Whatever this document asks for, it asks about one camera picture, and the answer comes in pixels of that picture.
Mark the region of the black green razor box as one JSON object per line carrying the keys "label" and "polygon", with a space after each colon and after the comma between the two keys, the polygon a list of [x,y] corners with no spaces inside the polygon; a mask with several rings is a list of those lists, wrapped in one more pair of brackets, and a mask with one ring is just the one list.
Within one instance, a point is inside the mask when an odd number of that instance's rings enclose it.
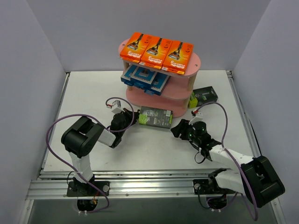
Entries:
{"label": "black green razor box", "polygon": [[194,89],[188,102],[188,108],[200,107],[209,102],[217,102],[218,95],[212,86]]}
{"label": "black green razor box", "polygon": [[171,128],[173,111],[142,106],[139,111],[140,125]]}

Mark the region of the blue razor box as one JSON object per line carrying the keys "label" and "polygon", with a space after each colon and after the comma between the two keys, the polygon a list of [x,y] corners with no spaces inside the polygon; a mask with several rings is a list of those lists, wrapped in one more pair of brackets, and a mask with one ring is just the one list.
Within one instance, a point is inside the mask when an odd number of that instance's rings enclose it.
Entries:
{"label": "blue razor box", "polygon": [[149,95],[160,96],[162,94],[165,86],[167,85],[169,79],[170,79],[170,76],[158,72],[156,77],[154,78],[152,86],[149,89],[146,89],[144,92]]}
{"label": "blue razor box", "polygon": [[136,65],[129,65],[129,67],[123,72],[121,76],[121,81],[128,85],[128,86],[134,86],[134,81],[131,79],[131,76],[135,72],[137,66]]}
{"label": "blue razor box", "polygon": [[154,83],[157,71],[150,70],[143,67],[137,67],[136,71],[131,75],[131,80],[137,84],[138,87],[150,89]]}

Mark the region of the small orange razor box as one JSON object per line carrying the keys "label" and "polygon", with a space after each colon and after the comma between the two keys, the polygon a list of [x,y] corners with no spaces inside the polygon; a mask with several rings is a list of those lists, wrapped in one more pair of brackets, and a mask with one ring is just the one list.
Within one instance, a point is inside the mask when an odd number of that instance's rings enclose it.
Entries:
{"label": "small orange razor box", "polygon": [[161,70],[183,75],[192,55],[193,44],[172,41]]}

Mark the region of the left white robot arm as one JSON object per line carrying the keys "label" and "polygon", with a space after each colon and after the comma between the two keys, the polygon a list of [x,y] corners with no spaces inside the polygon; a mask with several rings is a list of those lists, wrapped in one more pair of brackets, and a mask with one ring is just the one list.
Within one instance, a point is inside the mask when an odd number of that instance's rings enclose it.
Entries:
{"label": "left white robot arm", "polygon": [[116,113],[107,130],[102,124],[94,123],[87,116],[81,116],[61,138],[61,143],[69,152],[73,167],[78,171],[73,181],[78,191],[88,196],[94,191],[94,174],[91,170],[90,152],[97,142],[115,148],[121,142],[125,128],[133,125],[139,118],[139,110],[131,112],[124,108]]}

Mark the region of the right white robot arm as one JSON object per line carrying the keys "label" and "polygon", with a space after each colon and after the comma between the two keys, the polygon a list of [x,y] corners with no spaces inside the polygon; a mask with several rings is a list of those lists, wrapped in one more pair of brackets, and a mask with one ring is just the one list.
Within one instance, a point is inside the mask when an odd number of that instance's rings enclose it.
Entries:
{"label": "right white robot arm", "polygon": [[258,208],[285,193],[285,187],[265,156],[248,156],[224,149],[221,142],[208,134],[206,123],[190,124],[182,119],[171,129],[176,138],[188,141],[204,159],[224,165],[208,175],[205,187],[219,194],[230,190],[244,194]]}

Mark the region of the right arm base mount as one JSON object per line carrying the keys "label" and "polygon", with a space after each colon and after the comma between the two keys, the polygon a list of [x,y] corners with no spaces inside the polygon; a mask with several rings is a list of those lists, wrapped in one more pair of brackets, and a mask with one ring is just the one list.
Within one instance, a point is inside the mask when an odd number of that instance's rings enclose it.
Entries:
{"label": "right arm base mount", "polygon": [[209,185],[208,179],[194,179],[192,182],[194,194],[197,195],[198,201],[204,209],[220,212],[229,204],[227,195],[235,194],[229,189],[213,189]]}

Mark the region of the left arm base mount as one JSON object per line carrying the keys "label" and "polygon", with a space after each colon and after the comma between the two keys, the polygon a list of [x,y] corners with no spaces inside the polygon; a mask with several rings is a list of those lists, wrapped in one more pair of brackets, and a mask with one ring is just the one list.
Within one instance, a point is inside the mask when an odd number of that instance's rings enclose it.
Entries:
{"label": "left arm base mount", "polygon": [[98,197],[103,196],[98,190],[87,183],[75,183],[71,181],[68,183],[67,193],[68,197],[92,197],[91,199],[78,199],[77,208],[82,212],[94,211],[98,205]]}

